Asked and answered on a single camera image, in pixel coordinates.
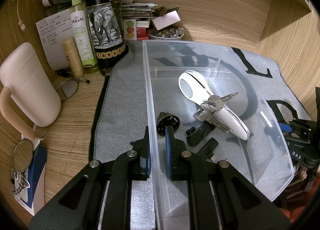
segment tissue box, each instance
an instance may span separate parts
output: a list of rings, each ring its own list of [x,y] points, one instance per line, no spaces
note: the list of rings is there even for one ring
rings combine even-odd
[[[32,140],[33,158],[26,173],[29,186],[15,196],[15,200],[33,216],[44,206],[44,172],[47,151],[40,146],[40,138]]]
[[[177,11],[169,12],[168,14],[165,14],[163,17],[157,17],[151,20],[152,24],[155,26],[157,30],[163,29],[179,21],[180,18]]]

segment black letter print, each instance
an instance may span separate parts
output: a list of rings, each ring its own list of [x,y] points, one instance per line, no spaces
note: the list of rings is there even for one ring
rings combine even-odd
[[[242,51],[238,48],[234,48],[232,47],[233,52],[235,52],[241,59],[241,61],[243,62],[243,64],[248,68],[248,70],[246,71],[247,74],[250,75],[259,75],[259,76],[263,76],[263,77],[267,77],[267,78],[272,78],[272,75],[270,73],[269,68],[267,68],[267,74],[263,74],[263,73],[259,73],[256,71],[256,69],[248,62],[248,60],[245,58],[244,54],[242,53]]]
[[[285,120],[277,104],[282,104],[286,106],[291,111],[292,117],[298,119],[297,111],[288,102],[285,102],[282,100],[270,100],[270,101],[267,100],[267,103],[269,104],[270,108],[273,110],[278,122],[285,123]]]

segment book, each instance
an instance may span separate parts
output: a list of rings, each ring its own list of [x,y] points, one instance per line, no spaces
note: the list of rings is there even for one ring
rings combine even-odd
[[[138,37],[137,40],[149,40],[149,36]]]
[[[138,27],[137,28],[137,37],[145,37],[146,36],[146,28]]]
[[[150,18],[140,18],[140,19],[137,19],[137,28],[138,28],[138,27],[148,28],[149,25],[150,25]]]

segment metal screw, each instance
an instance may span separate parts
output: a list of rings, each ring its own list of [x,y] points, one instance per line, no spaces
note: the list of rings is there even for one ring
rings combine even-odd
[[[97,167],[99,166],[99,161],[98,160],[92,160],[89,163],[90,167]]]
[[[183,157],[190,157],[191,156],[191,152],[190,151],[187,151],[187,150],[184,150],[183,152],[181,152],[181,155]]]
[[[129,150],[129,151],[127,152],[127,155],[128,155],[129,157],[134,157],[135,155],[137,155],[137,152],[136,152],[135,150]]]
[[[219,162],[219,165],[223,168],[227,168],[227,167],[229,167],[230,163],[225,160],[222,160]]]

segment elephant label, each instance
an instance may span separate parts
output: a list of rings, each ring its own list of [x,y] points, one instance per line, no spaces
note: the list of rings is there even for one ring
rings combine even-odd
[[[122,43],[122,36],[111,3],[87,8],[94,48],[110,48]]]

